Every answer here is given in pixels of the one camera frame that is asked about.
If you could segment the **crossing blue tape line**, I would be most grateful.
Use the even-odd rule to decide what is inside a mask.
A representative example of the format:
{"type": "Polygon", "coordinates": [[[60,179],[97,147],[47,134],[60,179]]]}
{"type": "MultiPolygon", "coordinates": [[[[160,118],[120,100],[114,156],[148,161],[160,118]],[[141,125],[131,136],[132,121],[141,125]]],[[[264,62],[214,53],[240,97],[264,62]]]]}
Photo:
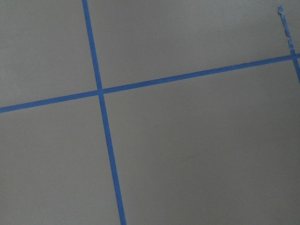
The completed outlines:
{"type": "Polygon", "coordinates": [[[111,170],[111,174],[112,174],[112,181],[113,181],[113,187],[114,187],[114,193],[115,193],[115,198],[116,198],[116,204],[117,204],[117,208],[118,208],[120,224],[126,225],[127,224],[126,215],[125,215],[124,205],[123,205],[123,200],[122,200],[120,182],[119,182],[117,165],[116,165],[114,149],[113,149],[113,142],[112,142],[109,120],[108,120],[108,115],[107,115],[107,109],[106,109],[106,104],[105,104],[104,89],[103,89],[102,80],[101,80],[101,73],[100,73],[100,67],[99,67],[99,62],[98,62],[97,50],[96,50],[96,46],[95,46],[93,28],[92,28],[92,23],[91,23],[91,18],[90,18],[89,4],[88,4],[87,0],[82,0],[82,7],[83,7],[85,25],[86,25],[88,41],[89,41],[89,46],[90,46],[90,53],[91,53],[93,70],[94,70],[94,76],[95,76],[95,80],[96,80],[97,95],[98,95],[99,105],[100,105],[100,110],[101,110],[101,118],[102,118],[103,127],[104,127],[105,141],[106,141],[106,147],[107,147],[107,152],[108,152],[110,170],[111,170]]]}

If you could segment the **long blue tape line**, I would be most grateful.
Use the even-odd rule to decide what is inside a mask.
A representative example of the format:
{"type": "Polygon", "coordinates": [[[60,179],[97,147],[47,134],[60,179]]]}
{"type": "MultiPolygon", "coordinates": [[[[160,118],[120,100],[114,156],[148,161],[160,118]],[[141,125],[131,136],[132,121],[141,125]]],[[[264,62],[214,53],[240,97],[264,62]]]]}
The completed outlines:
{"type": "MultiPolygon", "coordinates": [[[[183,74],[183,75],[176,75],[176,76],[159,78],[159,79],[154,79],[154,80],[149,80],[149,81],[136,82],[136,83],[125,84],[125,85],[116,86],[116,87],[105,88],[103,90],[103,93],[104,94],[115,93],[115,92],[120,92],[120,91],[125,91],[125,90],[137,89],[137,88],[141,88],[141,87],[147,87],[147,86],[153,86],[153,85],[158,85],[158,84],[163,84],[163,83],[170,83],[170,82],[175,82],[175,81],[180,81],[180,80],[186,80],[186,79],[196,78],[196,77],[200,77],[200,76],[213,75],[213,74],[224,73],[224,72],[229,72],[229,71],[234,71],[234,70],[239,70],[239,69],[244,69],[244,68],[250,68],[250,67],[257,67],[257,66],[267,65],[267,64],[271,64],[271,63],[279,63],[279,62],[289,61],[289,60],[299,59],[299,58],[300,58],[300,55],[298,53],[295,55],[280,56],[280,57],[275,57],[275,58],[271,58],[271,59],[253,61],[253,62],[242,63],[242,64],[237,64],[237,65],[232,65],[232,66],[198,71],[198,72],[193,72],[193,73],[188,73],[188,74],[183,74]]],[[[88,98],[88,97],[97,96],[99,93],[100,93],[99,90],[93,90],[93,91],[87,91],[87,92],[71,94],[71,95],[66,95],[66,96],[61,96],[61,97],[54,97],[54,98],[43,99],[43,100],[38,100],[38,101],[33,101],[33,102],[5,106],[0,109],[0,112],[7,113],[7,112],[12,112],[12,111],[17,111],[17,110],[22,110],[22,109],[27,109],[27,108],[33,108],[33,107],[38,107],[38,106],[43,106],[43,105],[51,105],[51,104],[55,104],[55,103],[66,102],[66,101],[71,101],[71,100],[76,100],[76,99],[81,99],[81,98],[88,98]]]]}

